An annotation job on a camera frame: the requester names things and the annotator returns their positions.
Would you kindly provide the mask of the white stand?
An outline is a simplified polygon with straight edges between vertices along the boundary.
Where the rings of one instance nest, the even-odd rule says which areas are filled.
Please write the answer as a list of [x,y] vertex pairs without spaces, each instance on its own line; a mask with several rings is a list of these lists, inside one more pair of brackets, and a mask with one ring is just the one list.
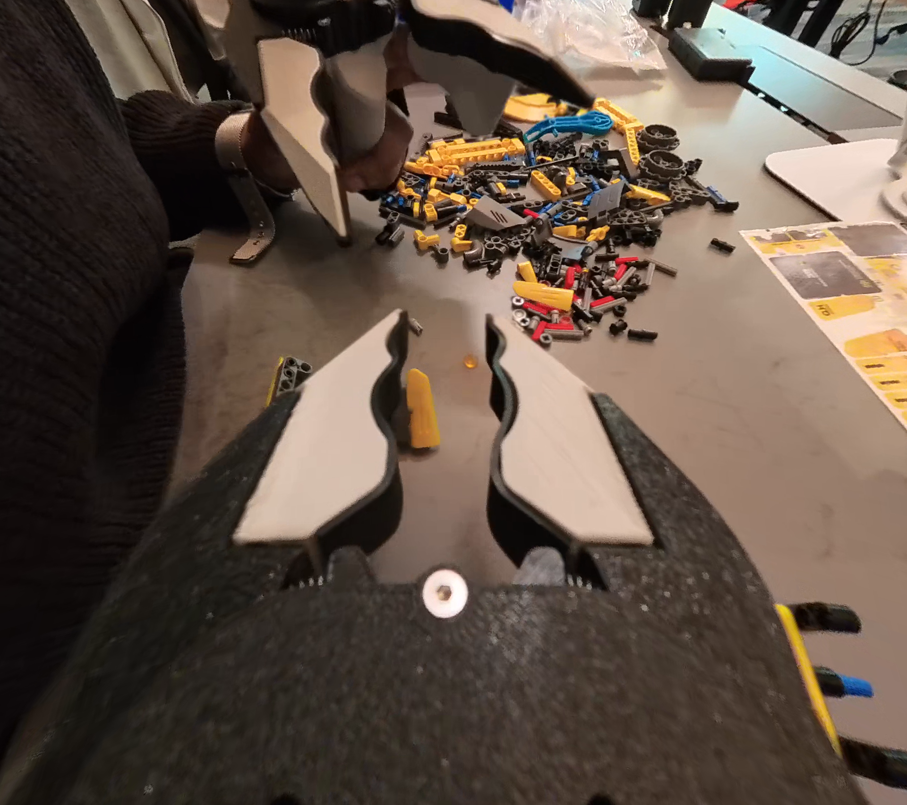
[[905,161],[894,138],[824,144],[774,153],[765,169],[830,220],[845,224],[905,224]]

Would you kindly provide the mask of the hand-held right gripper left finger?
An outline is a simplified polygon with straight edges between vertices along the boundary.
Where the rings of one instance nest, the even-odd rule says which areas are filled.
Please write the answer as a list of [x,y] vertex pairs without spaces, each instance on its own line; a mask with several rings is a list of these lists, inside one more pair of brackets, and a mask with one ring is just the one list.
[[381,548],[402,516],[394,414],[407,358],[396,309],[318,370],[297,393],[234,530],[239,546],[290,546],[326,558]]

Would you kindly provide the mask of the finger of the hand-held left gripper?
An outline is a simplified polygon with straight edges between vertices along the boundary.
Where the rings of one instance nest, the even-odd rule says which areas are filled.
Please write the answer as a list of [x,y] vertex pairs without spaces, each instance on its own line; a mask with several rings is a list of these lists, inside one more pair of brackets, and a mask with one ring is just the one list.
[[406,0],[408,59],[426,84],[450,96],[461,127],[493,131],[517,85],[582,108],[584,83],[495,0]]
[[337,177],[331,126],[318,98],[322,57],[285,36],[250,0],[230,0],[223,46],[234,74],[313,210],[341,245],[351,241],[346,190]]

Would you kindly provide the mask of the black power adapter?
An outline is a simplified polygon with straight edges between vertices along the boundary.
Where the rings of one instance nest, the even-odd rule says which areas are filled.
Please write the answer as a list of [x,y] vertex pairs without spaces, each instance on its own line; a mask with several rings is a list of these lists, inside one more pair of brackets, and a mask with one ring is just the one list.
[[697,82],[745,85],[754,73],[753,60],[718,28],[675,29],[667,49]]

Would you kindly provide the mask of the person's left hand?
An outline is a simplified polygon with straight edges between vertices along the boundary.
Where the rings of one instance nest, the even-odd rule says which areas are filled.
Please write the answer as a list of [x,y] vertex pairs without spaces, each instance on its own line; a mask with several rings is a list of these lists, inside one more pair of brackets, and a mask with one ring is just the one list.
[[[385,130],[378,143],[339,171],[338,184],[347,192],[361,193],[388,187],[402,171],[413,128],[393,102],[397,94],[393,91],[387,100]],[[240,152],[248,171],[265,187],[284,195],[300,187],[299,180],[256,112],[250,115],[240,133]]]

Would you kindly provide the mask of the clear plastic bag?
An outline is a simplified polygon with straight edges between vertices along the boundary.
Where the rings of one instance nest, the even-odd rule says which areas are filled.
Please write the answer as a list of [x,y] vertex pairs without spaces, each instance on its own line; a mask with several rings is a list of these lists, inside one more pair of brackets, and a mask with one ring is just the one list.
[[515,0],[513,14],[578,73],[667,68],[653,36],[622,0]]

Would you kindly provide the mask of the yellow panel grey beam piece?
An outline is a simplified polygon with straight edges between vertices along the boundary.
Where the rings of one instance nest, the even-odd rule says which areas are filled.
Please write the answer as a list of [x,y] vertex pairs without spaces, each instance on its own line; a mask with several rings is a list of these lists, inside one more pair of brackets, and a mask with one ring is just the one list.
[[275,403],[282,395],[299,391],[312,372],[312,365],[301,358],[279,357],[268,387],[266,407]]
[[411,448],[438,448],[441,436],[434,394],[427,374],[419,369],[411,368],[406,374],[405,403]]

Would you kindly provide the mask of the blue brick separator tool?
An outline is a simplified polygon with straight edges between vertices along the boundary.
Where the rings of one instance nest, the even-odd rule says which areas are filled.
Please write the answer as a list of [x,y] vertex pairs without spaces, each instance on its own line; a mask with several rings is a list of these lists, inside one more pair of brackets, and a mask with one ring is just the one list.
[[602,110],[588,110],[575,115],[562,115],[542,119],[523,133],[524,144],[537,142],[539,139],[579,133],[601,137],[607,135],[614,127],[614,119]]

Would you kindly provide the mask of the printed instruction sheet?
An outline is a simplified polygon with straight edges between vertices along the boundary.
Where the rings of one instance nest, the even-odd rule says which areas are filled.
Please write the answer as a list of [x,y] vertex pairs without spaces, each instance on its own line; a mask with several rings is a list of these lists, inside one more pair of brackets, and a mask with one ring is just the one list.
[[905,222],[836,221],[739,234],[905,427]]

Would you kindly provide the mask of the pile of toy building pieces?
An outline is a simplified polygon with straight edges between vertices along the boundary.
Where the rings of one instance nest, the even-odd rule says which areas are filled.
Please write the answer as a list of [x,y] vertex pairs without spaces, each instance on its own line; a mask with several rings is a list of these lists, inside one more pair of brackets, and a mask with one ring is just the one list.
[[[588,110],[614,119],[607,135],[522,141],[542,119]],[[655,342],[656,331],[629,325],[628,309],[656,275],[677,274],[650,254],[667,217],[739,208],[700,177],[702,160],[680,155],[675,129],[603,97],[580,108],[519,93],[491,134],[474,137],[454,129],[461,122],[446,98],[435,122],[447,133],[425,133],[378,196],[375,243],[409,240],[437,267],[456,259],[490,278],[513,265],[513,321],[543,348],[582,341],[603,323],[612,337]]]

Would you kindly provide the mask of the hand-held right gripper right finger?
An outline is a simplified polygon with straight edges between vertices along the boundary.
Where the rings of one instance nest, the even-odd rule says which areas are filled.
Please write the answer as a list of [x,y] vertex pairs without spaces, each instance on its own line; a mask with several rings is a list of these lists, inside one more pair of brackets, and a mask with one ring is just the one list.
[[487,519],[516,566],[536,548],[572,563],[599,547],[648,549],[655,532],[608,434],[599,397],[515,323],[485,318],[498,419]]

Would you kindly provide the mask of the small yellow toy assembly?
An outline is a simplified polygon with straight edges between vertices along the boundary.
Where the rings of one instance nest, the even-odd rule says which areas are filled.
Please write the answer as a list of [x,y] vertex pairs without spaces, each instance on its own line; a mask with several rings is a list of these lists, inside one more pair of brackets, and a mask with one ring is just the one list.
[[813,716],[849,773],[884,787],[905,790],[905,750],[841,736],[828,708],[828,700],[873,698],[873,685],[865,679],[814,664],[804,640],[810,633],[858,635],[863,629],[861,618],[851,607],[824,602],[777,603],[775,609]]

